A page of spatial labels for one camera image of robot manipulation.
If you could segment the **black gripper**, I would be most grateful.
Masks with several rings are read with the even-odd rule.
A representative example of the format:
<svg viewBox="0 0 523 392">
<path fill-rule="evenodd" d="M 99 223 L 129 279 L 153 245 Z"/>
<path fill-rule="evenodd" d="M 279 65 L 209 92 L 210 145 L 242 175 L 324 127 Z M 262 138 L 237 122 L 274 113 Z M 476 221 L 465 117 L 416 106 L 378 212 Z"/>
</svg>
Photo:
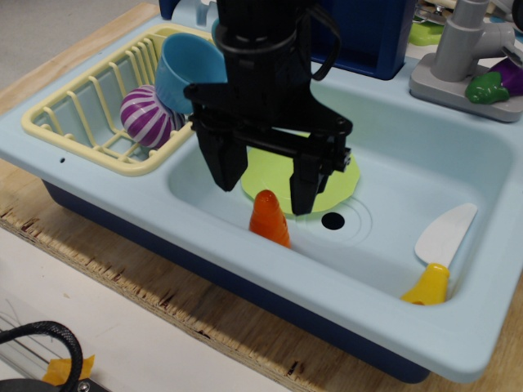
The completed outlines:
<svg viewBox="0 0 523 392">
<path fill-rule="evenodd" d="M 350 162 L 352 124 L 321 104 L 311 82 L 322 80 L 340 52 L 337 23 L 317 1 L 220 1 L 214 41 L 227 81 L 191 84 L 190 117 L 218 187 L 231 191 L 248 167 L 247 147 L 293 159 L 292 212 L 312 212 L 333 171 Z M 323 63 L 312 59 L 312 20 L 333 35 Z"/>
</svg>

